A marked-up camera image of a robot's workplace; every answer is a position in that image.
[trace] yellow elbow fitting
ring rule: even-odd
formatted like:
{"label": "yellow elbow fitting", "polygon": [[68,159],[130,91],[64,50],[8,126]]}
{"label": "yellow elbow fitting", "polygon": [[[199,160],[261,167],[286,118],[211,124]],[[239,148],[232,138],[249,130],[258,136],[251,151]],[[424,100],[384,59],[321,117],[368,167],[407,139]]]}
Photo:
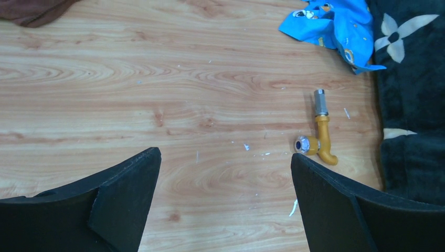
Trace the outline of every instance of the yellow elbow fitting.
{"label": "yellow elbow fitting", "polygon": [[315,92],[315,122],[318,126],[319,138],[300,136],[295,142],[295,150],[305,155],[318,154],[326,164],[336,165],[338,158],[331,154],[331,138],[329,137],[329,116],[324,98],[324,90]]}

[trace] small white fragment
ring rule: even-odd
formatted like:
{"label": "small white fragment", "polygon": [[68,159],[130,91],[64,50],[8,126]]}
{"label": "small white fragment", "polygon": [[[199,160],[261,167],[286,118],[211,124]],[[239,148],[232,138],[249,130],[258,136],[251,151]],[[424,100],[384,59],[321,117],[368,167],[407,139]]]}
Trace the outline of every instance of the small white fragment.
{"label": "small white fragment", "polygon": [[345,109],[346,116],[348,117],[348,119],[350,119],[351,117],[349,116],[349,113],[347,112],[346,108],[344,108],[344,109]]}
{"label": "small white fragment", "polygon": [[291,217],[293,215],[293,213],[295,213],[296,206],[298,206],[298,199],[296,199],[295,202],[293,203],[293,209],[292,209],[292,212],[289,215],[289,217]]}

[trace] wood grain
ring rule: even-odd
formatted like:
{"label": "wood grain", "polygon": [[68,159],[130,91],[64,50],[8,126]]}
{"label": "wood grain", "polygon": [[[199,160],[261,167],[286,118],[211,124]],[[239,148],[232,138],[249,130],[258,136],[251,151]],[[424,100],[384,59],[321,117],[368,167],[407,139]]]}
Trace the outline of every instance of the wood grain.
{"label": "wood grain", "polygon": [[0,197],[158,146],[140,251],[308,251],[299,211],[289,217],[290,160],[294,139],[315,133],[315,89],[326,90],[339,157],[330,168],[382,182],[372,75],[278,31],[304,6],[83,0],[41,28],[1,21]]}

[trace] white flower print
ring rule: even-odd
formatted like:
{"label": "white flower print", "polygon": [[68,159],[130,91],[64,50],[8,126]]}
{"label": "white flower print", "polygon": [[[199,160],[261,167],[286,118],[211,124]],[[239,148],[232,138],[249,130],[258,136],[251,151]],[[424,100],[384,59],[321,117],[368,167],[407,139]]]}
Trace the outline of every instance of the white flower print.
{"label": "white flower print", "polygon": [[[430,22],[432,22],[439,15],[420,15],[417,17],[413,17],[412,19],[404,22],[400,27],[397,26],[396,21],[389,16],[388,14],[383,15],[382,22],[382,33],[385,35],[382,38],[379,38],[374,43],[375,51],[382,49],[385,46],[388,46],[386,49],[391,58],[397,62],[401,63],[405,57],[405,48],[403,44],[403,38],[411,35],[413,32],[418,29],[426,26]],[[389,42],[389,37],[393,33],[398,33],[399,38],[391,43]]]}

